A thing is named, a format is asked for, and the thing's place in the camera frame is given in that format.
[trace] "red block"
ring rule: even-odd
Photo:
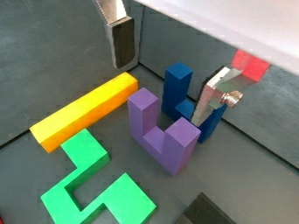
[[[239,71],[245,70],[252,58],[253,55],[250,55],[248,52],[243,52],[242,50],[238,50],[231,61],[231,66],[235,67]]]
[[[270,64],[250,55],[242,50],[237,51],[235,57],[231,61],[231,66],[243,71],[243,75],[248,76],[254,82],[260,82],[270,68]]]
[[[248,63],[243,75],[248,76],[253,81],[260,82],[268,73],[270,64],[262,59],[253,57]]]

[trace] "dark object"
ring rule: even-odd
[[[175,224],[237,224],[202,192]]]
[[[126,17],[107,26],[107,36],[111,44],[114,65],[123,67],[137,56],[135,20]]]

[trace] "white panel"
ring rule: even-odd
[[[137,1],[299,75],[299,1]]]

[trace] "gray floor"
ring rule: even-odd
[[[163,82],[142,66],[131,74],[162,99]],[[166,129],[171,121],[162,114]],[[197,145],[187,167],[173,178],[129,134],[127,105],[89,130],[111,162],[77,190],[86,206],[127,172],[158,205],[149,223],[174,223],[205,192],[238,224],[298,224],[299,178],[268,150],[225,122],[205,145]],[[6,224],[53,223],[41,197],[75,169],[63,150],[47,154],[33,134],[0,150],[0,214]],[[94,223],[115,223],[105,212]]]

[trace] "gray surface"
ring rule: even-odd
[[[190,96],[221,66],[230,67],[237,49],[166,15],[146,8],[141,62],[165,77],[178,61],[194,70]],[[299,78],[273,66],[265,79],[245,88],[243,102],[225,118],[274,153],[299,167]]]
[[[143,6],[135,18],[138,62]],[[105,22],[91,0],[0,2],[0,145],[115,77]]]
[[[162,99],[163,82],[139,66],[133,74]],[[162,114],[163,129],[170,119]],[[297,224],[298,171],[253,143],[226,123],[205,145],[197,144],[191,161],[178,177],[163,167],[129,134],[127,105],[89,130],[111,156],[107,167],[75,192],[87,205],[127,172],[158,205],[149,223],[173,224],[201,192],[238,224]],[[75,169],[62,149],[47,154],[31,134],[0,150],[0,214],[6,224],[53,223],[41,196]],[[113,223],[109,213],[94,223]]]

